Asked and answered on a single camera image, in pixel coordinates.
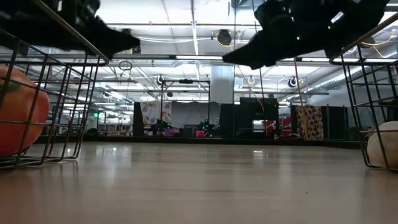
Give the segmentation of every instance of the glossy floor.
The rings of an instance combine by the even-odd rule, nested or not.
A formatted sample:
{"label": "glossy floor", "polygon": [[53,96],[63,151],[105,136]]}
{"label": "glossy floor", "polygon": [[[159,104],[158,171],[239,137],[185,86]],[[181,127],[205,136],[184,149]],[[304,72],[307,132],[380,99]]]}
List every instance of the glossy floor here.
{"label": "glossy floor", "polygon": [[398,175],[325,147],[91,142],[0,172],[1,223],[375,224],[397,205]]}

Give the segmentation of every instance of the white ball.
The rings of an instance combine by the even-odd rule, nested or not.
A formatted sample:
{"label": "white ball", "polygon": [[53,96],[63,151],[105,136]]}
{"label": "white ball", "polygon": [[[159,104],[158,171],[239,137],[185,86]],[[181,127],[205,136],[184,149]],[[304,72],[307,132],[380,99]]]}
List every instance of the white ball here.
{"label": "white ball", "polygon": [[[398,121],[386,122],[380,130],[398,130]],[[390,168],[398,169],[398,132],[380,133]],[[368,155],[373,165],[385,166],[377,133],[373,133],[368,141]]]}

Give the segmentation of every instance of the floor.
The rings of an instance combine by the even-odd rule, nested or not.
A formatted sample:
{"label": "floor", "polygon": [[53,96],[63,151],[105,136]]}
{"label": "floor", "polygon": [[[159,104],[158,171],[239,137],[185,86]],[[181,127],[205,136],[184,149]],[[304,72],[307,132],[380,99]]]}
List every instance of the floor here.
{"label": "floor", "polygon": [[396,223],[398,175],[361,159],[326,147],[89,142],[76,161],[0,172],[0,219]]}

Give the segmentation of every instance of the red object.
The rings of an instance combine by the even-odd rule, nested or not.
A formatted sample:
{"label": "red object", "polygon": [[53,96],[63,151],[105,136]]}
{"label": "red object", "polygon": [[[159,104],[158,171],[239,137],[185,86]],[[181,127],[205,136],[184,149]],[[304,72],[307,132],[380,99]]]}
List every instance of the red object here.
{"label": "red object", "polygon": [[[0,66],[0,77],[5,78],[7,76],[7,71],[8,67]],[[12,70],[11,80],[34,87],[37,86],[17,69]],[[3,86],[3,84],[4,80],[0,80],[0,86]],[[4,103],[0,109],[0,120],[27,122],[34,95],[35,89],[9,82]],[[49,98],[44,91],[40,91],[37,96],[32,122],[45,123],[49,110]],[[19,152],[25,127],[26,124],[0,123],[0,157],[11,156]],[[39,138],[43,128],[44,126],[42,125],[31,124],[29,126],[29,131],[23,147],[24,149],[31,146],[37,138]]]}
{"label": "red object", "polygon": [[205,137],[206,131],[195,131],[197,138],[203,138]]}

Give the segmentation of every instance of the metal wire rack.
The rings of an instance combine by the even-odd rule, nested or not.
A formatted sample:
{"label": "metal wire rack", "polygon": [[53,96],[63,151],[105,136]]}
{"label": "metal wire rack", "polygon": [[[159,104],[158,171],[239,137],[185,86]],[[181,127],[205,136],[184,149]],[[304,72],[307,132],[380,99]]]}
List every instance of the metal wire rack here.
{"label": "metal wire rack", "polygon": [[[88,63],[88,56],[86,55],[84,62],[63,63],[20,38],[4,30],[0,30],[0,33],[5,38],[14,43],[12,57],[0,58],[0,64],[8,66],[7,75],[0,77],[0,80],[4,80],[0,92],[0,111],[7,110],[7,108],[3,107],[3,104],[7,97],[7,89],[10,88],[12,83],[35,90],[27,120],[0,120],[0,123],[12,124],[14,126],[24,125],[24,133],[18,153],[13,156],[0,158],[0,169],[39,166],[49,161],[59,162],[63,159],[76,159],[80,153],[81,142],[88,120],[88,112],[93,97],[98,67],[109,63],[108,58],[73,27],[67,24],[58,14],[53,12],[45,3],[41,0],[32,1],[46,12],[50,18],[64,27],[71,36],[78,39],[94,52],[97,55],[95,57],[96,62]],[[19,55],[20,47],[28,47],[30,52],[32,52],[30,55],[32,57],[28,58]],[[24,72],[36,85],[27,85],[26,83],[13,80],[11,78],[13,69]],[[46,123],[35,123],[32,121],[39,93],[46,93],[50,99],[50,113]],[[70,118],[66,121],[62,119],[62,115],[65,112],[68,113],[68,117]],[[39,137],[40,142],[44,143],[44,146],[40,145],[39,147],[34,147],[35,149],[33,150],[28,150],[24,146],[29,128],[32,126],[44,126],[42,135]]]}
{"label": "metal wire rack", "polygon": [[[398,133],[398,129],[380,130],[379,127],[382,123],[389,121],[385,109],[398,110],[398,83],[394,81],[394,77],[398,76],[398,59],[390,59],[391,62],[387,62],[389,60],[383,60],[384,58],[381,58],[380,60],[367,60],[361,51],[360,45],[374,34],[377,34],[387,26],[391,25],[396,20],[398,20],[398,13],[394,14],[392,17],[379,24],[360,39],[344,48],[338,55],[336,55],[336,57],[330,59],[330,63],[332,65],[341,65],[343,67],[349,102],[351,105],[354,123],[358,133],[365,165],[370,168],[384,168],[394,172],[398,171],[398,169],[396,169],[396,167],[391,167],[389,163],[389,156],[386,152],[386,142],[383,142],[382,140],[382,133]],[[344,54],[354,47],[357,47],[359,55],[359,60],[356,62],[352,62],[352,58],[351,60],[348,60],[344,57]],[[387,79],[387,83],[379,82],[378,78],[380,78],[381,72],[387,72],[387,77],[385,77],[385,79]],[[365,88],[367,96],[365,101],[360,100],[360,94],[356,93],[358,88]],[[384,94],[381,95],[381,88],[384,90],[388,88],[389,90],[384,91]],[[367,129],[363,126],[361,121],[363,118],[360,116],[359,112],[360,108],[367,108],[371,111],[373,122],[372,129]],[[378,118],[377,112],[382,113],[382,121],[380,118]],[[377,140],[382,153],[382,159],[384,161],[383,165],[375,165],[369,158],[368,136],[370,134],[377,135]]]}

